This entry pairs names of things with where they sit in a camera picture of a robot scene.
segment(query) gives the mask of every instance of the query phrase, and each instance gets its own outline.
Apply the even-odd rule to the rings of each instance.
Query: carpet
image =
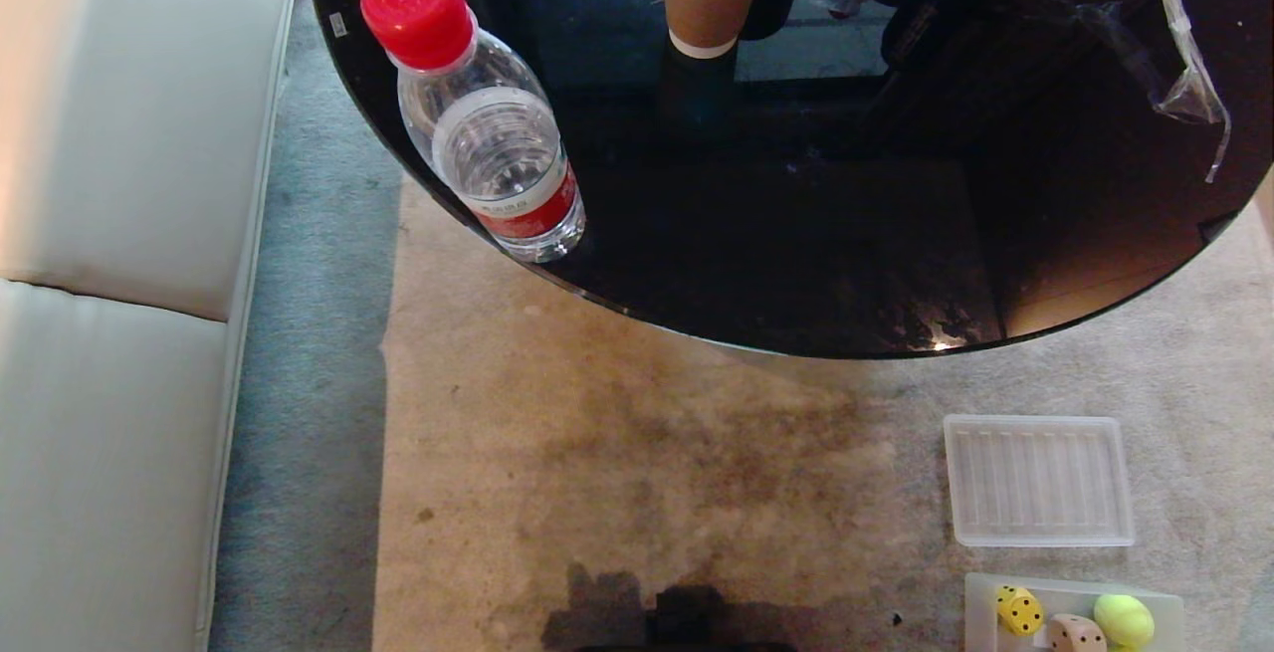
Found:
[[[950,651],[973,570],[1181,595],[1189,648],[1274,649],[1274,252],[1254,209],[1041,340],[763,357],[582,302],[451,220],[363,125],[308,3],[288,70],[213,649],[627,643],[683,585],[720,591],[740,639]],[[1138,544],[957,544],[947,413],[1120,419]]]
[[[368,649],[380,343],[401,167],[298,0],[275,122],[217,565],[211,649]]]
[[[1107,316],[924,362],[640,325],[529,276],[414,185],[395,271],[377,651],[631,644],[671,586],[716,588],[738,642],[950,651],[967,572],[1175,593],[1189,649],[1274,648],[1274,248],[1255,208]],[[956,542],[948,413],[1122,422],[1138,544]]]

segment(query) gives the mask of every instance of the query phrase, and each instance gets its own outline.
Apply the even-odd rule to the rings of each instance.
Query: gray carpet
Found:
[[[288,39],[225,492],[211,648],[369,649],[380,353],[403,171],[338,80],[310,0]]]

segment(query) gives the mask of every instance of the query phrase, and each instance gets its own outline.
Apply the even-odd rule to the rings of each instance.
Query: tennis ball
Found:
[[[1154,639],[1154,616],[1130,595],[1102,595],[1093,606],[1093,619],[1111,642],[1142,647]]]

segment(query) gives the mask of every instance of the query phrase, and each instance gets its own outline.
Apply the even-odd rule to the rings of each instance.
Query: water bottle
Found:
[[[501,247],[563,257],[583,236],[575,172],[531,67],[479,29],[465,0],[361,0],[399,70],[412,143]]]

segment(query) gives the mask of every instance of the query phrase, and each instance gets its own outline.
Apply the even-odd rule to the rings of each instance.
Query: sofa cushion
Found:
[[[292,0],[0,3],[0,276],[225,321]]]
[[[227,335],[0,280],[0,648],[196,647]]]

